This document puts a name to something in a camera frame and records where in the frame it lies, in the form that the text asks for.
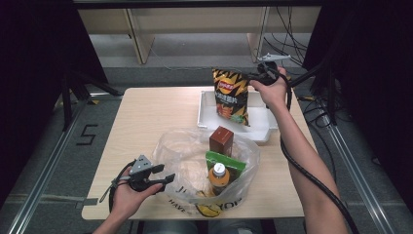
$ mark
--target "bottle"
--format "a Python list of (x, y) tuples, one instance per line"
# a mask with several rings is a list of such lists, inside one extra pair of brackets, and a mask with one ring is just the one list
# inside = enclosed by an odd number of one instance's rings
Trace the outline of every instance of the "bottle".
[(212, 192), (215, 196), (221, 194), (230, 181), (230, 173), (225, 165), (216, 163), (213, 168), (209, 170), (208, 178), (212, 184)]

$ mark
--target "snack bag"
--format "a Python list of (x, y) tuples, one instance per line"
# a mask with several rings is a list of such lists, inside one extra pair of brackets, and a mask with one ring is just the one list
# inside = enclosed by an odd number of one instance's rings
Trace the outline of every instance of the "snack bag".
[(248, 81), (243, 79), (243, 74), (234, 71), (212, 69), (212, 73), (218, 115), (249, 126), (246, 111)]

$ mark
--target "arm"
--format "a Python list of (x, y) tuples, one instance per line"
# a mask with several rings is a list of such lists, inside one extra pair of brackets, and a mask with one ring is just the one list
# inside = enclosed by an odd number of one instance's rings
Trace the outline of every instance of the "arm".
[[(279, 72), (285, 74), (285, 70), (280, 67)], [(264, 86), (257, 81), (251, 81), (250, 85), (260, 92), (263, 101), (276, 117), (282, 139), (291, 157), (339, 196), (330, 171), (304, 137), (285, 106), (286, 84), (283, 79), (271, 86)], [(334, 203), (290, 164), (289, 170), (303, 206), (307, 233), (347, 233), (344, 219)]]
[[(127, 176), (130, 170), (131, 167), (126, 169), (123, 176)], [(127, 184), (118, 185), (113, 198), (112, 212), (94, 234), (116, 233), (122, 224), (137, 212), (142, 202), (150, 195), (155, 194), (161, 187), (162, 184), (158, 183), (150, 186), (143, 192), (136, 192)]]

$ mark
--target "white box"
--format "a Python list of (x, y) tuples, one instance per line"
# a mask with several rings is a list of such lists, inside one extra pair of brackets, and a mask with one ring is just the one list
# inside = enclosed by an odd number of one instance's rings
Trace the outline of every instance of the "white box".
[(266, 142), (270, 137), (270, 132), (276, 130), (278, 125), (273, 113), (266, 108), (260, 94), (256, 91), (248, 92), (247, 112), (249, 126), (225, 119), (216, 113), (214, 91), (201, 91), (198, 127), (215, 130), (222, 126), (236, 135), (247, 137), (255, 142)]

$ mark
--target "plastic bag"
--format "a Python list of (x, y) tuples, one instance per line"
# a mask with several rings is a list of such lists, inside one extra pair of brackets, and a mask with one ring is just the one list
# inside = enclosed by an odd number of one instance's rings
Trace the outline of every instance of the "plastic bag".
[(164, 192), (158, 196), (188, 215), (218, 216), (225, 210), (238, 207), (246, 199), (249, 185), (259, 167), (258, 145), (243, 136), (234, 135), (232, 157), (246, 162), (239, 178), (230, 183), (218, 196), (208, 197), (211, 184), (207, 178), (206, 153), (213, 131), (179, 129), (165, 133), (153, 153), (154, 164), (165, 164), (156, 179), (175, 174)]

